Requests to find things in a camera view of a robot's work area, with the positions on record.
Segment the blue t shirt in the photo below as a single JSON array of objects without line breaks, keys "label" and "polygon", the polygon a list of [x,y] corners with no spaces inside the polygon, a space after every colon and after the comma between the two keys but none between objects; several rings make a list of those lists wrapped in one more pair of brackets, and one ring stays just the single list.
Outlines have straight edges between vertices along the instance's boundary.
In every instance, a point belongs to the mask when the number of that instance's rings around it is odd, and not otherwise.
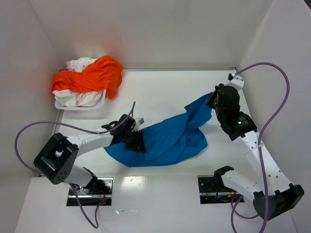
[{"label": "blue t shirt", "polygon": [[199,129],[211,119],[208,98],[205,94],[186,105],[185,113],[144,128],[145,152],[129,150],[125,143],[106,147],[105,151],[128,167],[169,166],[197,156],[208,146]]}]

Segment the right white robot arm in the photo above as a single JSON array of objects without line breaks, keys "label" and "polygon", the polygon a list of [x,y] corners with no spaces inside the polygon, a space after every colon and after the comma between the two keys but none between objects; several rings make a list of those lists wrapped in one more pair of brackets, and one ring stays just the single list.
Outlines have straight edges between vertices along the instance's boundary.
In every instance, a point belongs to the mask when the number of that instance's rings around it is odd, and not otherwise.
[{"label": "right white robot arm", "polygon": [[231,188],[252,201],[257,214],[271,220],[293,209],[304,196],[301,185],[293,184],[278,167],[251,117],[240,111],[240,96],[235,86],[219,84],[211,92],[207,106],[216,112],[223,131],[242,151],[258,182],[241,175],[230,166],[214,171],[217,191]]}]

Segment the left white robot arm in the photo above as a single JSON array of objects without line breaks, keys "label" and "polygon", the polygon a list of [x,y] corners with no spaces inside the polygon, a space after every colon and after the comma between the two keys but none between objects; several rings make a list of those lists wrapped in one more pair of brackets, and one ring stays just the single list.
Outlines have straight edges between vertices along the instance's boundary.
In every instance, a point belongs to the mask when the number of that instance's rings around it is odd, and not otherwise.
[{"label": "left white robot arm", "polygon": [[95,133],[75,136],[55,133],[34,159],[34,166],[52,184],[66,182],[92,192],[100,186],[98,177],[88,168],[75,165],[75,160],[87,152],[119,143],[124,143],[130,151],[145,152],[143,131],[140,130],[143,123],[142,117],[124,114],[118,121],[102,125]]}]

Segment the orange t shirt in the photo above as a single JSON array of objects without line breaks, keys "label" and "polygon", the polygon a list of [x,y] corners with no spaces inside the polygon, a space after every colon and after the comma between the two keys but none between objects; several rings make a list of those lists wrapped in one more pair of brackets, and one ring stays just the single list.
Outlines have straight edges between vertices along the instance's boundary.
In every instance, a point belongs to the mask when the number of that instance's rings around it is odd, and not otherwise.
[{"label": "orange t shirt", "polygon": [[117,94],[122,83],[123,66],[106,55],[88,65],[82,72],[59,71],[52,76],[51,91],[69,89],[83,93],[105,90],[109,99]]}]

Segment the white t shirt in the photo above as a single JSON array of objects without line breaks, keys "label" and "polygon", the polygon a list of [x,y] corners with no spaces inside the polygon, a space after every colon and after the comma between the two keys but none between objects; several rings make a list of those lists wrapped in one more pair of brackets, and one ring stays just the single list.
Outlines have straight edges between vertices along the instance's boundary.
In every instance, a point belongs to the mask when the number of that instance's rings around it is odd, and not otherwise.
[{"label": "white t shirt", "polygon": [[[83,57],[78,60],[71,60],[67,62],[67,68],[61,71],[82,72],[88,65],[94,63],[96,59]],[[70,89],[54,90],[55,100],[63,107],[93,107],[103,95],[103,91],[90,92],[74,92]]]}]

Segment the white plastic basket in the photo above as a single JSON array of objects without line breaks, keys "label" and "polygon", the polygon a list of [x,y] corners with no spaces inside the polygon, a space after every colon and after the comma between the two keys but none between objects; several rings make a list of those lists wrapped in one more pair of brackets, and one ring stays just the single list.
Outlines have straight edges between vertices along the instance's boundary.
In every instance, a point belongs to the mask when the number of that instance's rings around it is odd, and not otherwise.
[{"label": "white plastic basket", "polygon": [[74,92],[70,89],[52,92],[55,97],[55,107],[66,111],[96,110],[104,105],[105,90],[90,92]]}]

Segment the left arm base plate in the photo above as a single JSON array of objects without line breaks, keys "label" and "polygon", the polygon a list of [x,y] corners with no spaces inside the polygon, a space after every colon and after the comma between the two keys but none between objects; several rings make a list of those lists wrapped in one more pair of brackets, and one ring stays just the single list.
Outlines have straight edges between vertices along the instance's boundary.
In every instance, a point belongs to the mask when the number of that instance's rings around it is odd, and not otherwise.
[{"label": "left arm base plate", "polygon": [[76,191],[82,206],[97,206],[100,202],[103,202],[103,206],[111,206],[113,181],[113,177],[98,178],[95,187],[91,189],[86,189],[74,184],[74,189],[71,187],[69,188],[66,206],[78,206],[74,191]]}]

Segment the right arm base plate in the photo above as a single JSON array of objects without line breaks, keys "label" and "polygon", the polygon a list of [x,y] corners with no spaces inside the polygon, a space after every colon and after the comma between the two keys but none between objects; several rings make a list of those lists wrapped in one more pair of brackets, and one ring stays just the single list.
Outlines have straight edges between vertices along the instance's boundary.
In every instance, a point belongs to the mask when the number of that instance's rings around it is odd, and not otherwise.
[{"label": "right arm base plate", "polygon": [[231,188],[219,188],[212,175],[198,176],[198,188],[201,204],[222,204],[236,202],[239,193]]}]

